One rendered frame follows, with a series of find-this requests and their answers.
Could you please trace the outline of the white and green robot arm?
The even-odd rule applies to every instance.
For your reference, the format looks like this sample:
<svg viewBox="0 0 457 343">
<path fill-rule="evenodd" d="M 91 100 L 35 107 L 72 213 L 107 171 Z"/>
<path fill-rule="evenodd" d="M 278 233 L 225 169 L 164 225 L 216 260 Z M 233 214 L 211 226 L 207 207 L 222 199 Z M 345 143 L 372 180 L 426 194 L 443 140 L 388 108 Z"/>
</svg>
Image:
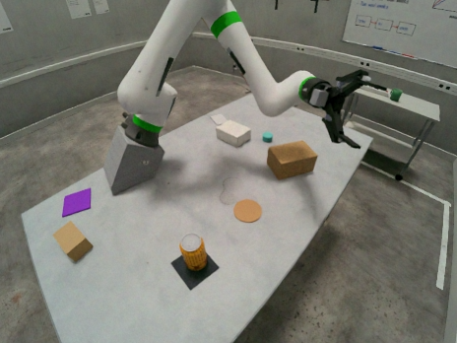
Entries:
<svg viewBox="0 0 457 343">
<path fill-rule="evenodd" d="M 265 116 L 277 117 L 302 101 L 314 108 L 324 107 L 329 93 L 320 84 L 331 84 L 306 71 L 277 84 L 230 0 L 170 0 L 118 88 L 121 106 L 134 114 L 122 113 L 125 122 L 121 126 L 130 140 L 146 147 L 158 146 L 160 131 L 177 99 L 177 91 L 164 81 L 201 18 L 237 66 Z"/>
</svg>

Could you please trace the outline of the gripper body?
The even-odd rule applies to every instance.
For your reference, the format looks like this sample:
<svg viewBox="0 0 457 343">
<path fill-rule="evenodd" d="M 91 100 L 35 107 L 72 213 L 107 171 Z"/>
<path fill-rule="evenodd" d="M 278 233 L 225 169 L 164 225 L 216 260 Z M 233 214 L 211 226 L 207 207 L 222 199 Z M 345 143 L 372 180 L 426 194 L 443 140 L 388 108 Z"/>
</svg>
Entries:
<svg viewBox="0 0 457 343">
<path fill-rule="evenodd" d="M 329 86 L 329 85 L 327 85 L 327 84 L 320 84 L 320 85 L 324 85 L 324 86 L 325 86 L 324 92 L 328 92 L 328 93 L 329 93 L 329 94 L 328 94 L 329 96 L 330 96 L 332 93 L 335 93 L 336 91 L 339 90 L 338 87 L 332 87 L 332 86 Z M 338 95 L 338 96 L 336 96 L 336 97 L 333 98 L 333 99 L 330 99 L 329 96 L 328 96 L 328 99 L 327 99 L 327 103 L 330 103 L 330 104 L 331 104 L 332 110 L 333 110 L 334 113 L 339 112 L 339 111 L 342 109 L 343 103 L 344 103 L 344 101 L 345 101 L 344 95 Z M 326 103 L 326 104 L 327 104 L 327 103 Z M 329 114 L 329 113 L 328 113 L 328 109 L 327 109 L 326 104 L 324 105 L 324 107 L 319 106 L 319 108 L 323 109 L 323 110 L 326 112 L 326 114 Z"/>
</svg>

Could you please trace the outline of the tan rectangular block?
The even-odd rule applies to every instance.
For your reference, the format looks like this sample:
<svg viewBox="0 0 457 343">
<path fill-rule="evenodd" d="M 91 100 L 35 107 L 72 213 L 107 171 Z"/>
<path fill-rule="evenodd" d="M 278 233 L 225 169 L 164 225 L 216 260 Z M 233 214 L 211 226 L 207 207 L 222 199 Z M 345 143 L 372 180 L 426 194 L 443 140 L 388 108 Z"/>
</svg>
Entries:
<svg viewBox="0 0 457 343">
<path fill-rule="evenodd" d="M 72 221 L 60 228 L 53 236 L 64 252 L 75 262 L 93 247 Z"/>
</svg>

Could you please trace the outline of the small teal cylinder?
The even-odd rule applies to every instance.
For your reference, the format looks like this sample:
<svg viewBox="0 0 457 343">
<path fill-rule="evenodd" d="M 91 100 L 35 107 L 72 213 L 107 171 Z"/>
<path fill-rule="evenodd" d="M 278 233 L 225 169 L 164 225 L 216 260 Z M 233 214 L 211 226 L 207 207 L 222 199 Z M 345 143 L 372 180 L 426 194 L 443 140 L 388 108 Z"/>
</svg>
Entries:
<svg viewBox="0 0 457 343">
<path fill-rule="evenodd" d="M 264 132 L 262 135 L 262 140 L 264 142 L 272 142 L 273 140 L 273 134 L 270 132 Z"/>
</svg>

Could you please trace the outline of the purple flat square tile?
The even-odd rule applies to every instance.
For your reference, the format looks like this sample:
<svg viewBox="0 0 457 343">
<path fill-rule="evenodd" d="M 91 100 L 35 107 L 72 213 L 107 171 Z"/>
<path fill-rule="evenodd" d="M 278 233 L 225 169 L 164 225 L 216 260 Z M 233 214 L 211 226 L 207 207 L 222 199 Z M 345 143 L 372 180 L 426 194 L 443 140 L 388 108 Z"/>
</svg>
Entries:
<svg viewBox="0 0 457 343">
<path fill-rule="evenodd" d="M 91 189 L 85 189 L 64 197 L 62 217 L 91 209 Z"/>
</svg>

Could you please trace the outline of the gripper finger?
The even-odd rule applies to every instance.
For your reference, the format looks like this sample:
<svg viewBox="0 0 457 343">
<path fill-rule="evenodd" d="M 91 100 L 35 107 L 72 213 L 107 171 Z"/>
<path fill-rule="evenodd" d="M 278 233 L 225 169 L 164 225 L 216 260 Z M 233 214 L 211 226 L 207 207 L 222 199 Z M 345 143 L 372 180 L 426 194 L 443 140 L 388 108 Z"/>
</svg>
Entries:
<svg viewBox="0 0 457 343">
<path fill-rule="evenodd" d="M 321 121 L 324 123 L 331 143 L 340 144 L 345 143 L 352 149 L 360 149 L 360 146 L 353 140 L 344 135 L 344 130 L 341 121 L 341 112 L 333 113 L 332 106 L 330 103 L 326 104 L 329 114 L 325 115 Z M 331 118 L 330 118 L 330 117 Z M 332 125 L 333 124 L 333 125 Z M 334 131 L 333 131 L 334 129 Z M 334 135 L 335 134 L 335 135 Z M 335 137 L 335 138 L 334 138 Z"/>
<path fill-rule="evenodd" d="M 347 96 L 350 95 L 350 93 L 357 90 L 358 88 L 360 88 L 363 85 L 386 92 L 386 88 L 368 83 L 368 82 L 370 82 L 370 78 L 365 77 L 367 75 L 368 75 L 368 72 L 363 71 L 363 70 L 357 70 L 357 71 L 350 73 L 348 75 L 345 75 L 343 77 L 336 77 L 336 79 L 335 79 L 335 81 L 337 81 L 336 87 L 338 87 L 339 90 L 336 91 L 335 93 L 332 93 L 329 96 L 329 98 L 333 99 L 338 95 L 344 95 L 344 97 L 346 98 Z M 350 83 L 350 84 L 348 84 L 344 88 L 340 89 L 341 86 L 343 86 L 347 83 Z"/>
</svg>

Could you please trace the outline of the yellow drink can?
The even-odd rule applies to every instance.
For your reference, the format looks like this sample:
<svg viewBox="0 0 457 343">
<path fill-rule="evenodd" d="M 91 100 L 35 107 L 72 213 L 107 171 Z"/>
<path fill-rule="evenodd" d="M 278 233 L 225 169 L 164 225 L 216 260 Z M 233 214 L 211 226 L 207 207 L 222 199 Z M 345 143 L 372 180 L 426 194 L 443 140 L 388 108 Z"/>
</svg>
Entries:
<svg viewBox="0 0 457 343">
<path fill-rule="evenodd" d="M 207 263 L 207 254 L 204 241 L 197 234 L 185 235 L 179 245 L 187 267 L 191 270 L 200 270 Z"/>
</svg>

